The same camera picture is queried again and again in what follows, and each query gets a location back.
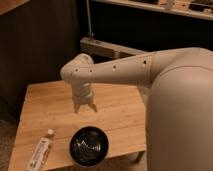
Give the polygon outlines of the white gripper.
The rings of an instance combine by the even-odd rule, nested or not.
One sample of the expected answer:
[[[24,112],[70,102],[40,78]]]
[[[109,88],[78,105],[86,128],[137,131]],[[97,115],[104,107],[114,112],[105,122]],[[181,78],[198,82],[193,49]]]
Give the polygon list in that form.
[[[89,104],[89,107],[94,111],[97,112],[97,107],[93,102],[94,93],[91,88],[90,83],[83,83],[83,84],[74,84],[72,86],[72,98],[74,101],[74,112],[77,114],[80,105]]]

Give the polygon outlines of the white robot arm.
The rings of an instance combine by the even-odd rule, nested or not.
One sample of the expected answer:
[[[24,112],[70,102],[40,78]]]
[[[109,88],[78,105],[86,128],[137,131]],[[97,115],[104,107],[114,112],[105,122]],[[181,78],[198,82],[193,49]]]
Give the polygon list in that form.
[[[160,50],[98,64],[81,53],[60,75],[75,109],[94,105],[93,83],[147,87],[147,171],[213,171],[213,51]]]

